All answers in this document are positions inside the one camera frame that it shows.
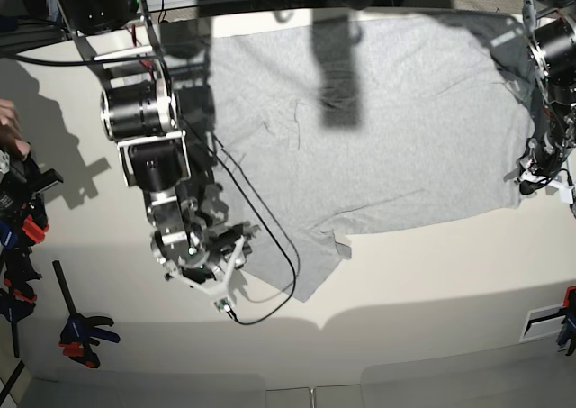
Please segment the person hand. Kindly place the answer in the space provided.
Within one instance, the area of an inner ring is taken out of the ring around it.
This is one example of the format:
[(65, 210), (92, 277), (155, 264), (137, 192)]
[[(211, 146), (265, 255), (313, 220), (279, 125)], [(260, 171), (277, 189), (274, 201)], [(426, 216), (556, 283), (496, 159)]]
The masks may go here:
[(1, 150), (18, 159), (26, 159), (30, 153), (30, 144), (23, 139), (16, 107), (12, 101), (0, 100)]

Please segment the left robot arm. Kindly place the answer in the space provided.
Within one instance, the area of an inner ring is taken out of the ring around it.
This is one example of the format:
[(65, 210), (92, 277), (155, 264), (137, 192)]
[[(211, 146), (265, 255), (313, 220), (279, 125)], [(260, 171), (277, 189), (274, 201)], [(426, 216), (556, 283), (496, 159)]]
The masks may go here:
[(551, 185), (575, 148), (575, 0), (523, 0), (529, 58), (541, 94), (544, 131), (518, 162), (517, 183), (527, 196)]

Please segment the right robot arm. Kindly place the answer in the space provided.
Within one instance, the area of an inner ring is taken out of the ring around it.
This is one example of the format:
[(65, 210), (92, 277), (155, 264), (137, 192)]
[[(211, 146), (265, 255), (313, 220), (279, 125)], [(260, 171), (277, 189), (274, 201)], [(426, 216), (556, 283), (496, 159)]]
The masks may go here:
[(212, 168), (187, 135), (146, 0), (57, 0), (86, 65), (100, 82), (101, 121), (124, 181), (143, 194), (151, 249), (166, 279), (206, 294), (227, 290), (246, 261), (245, 224), (203, 209)]

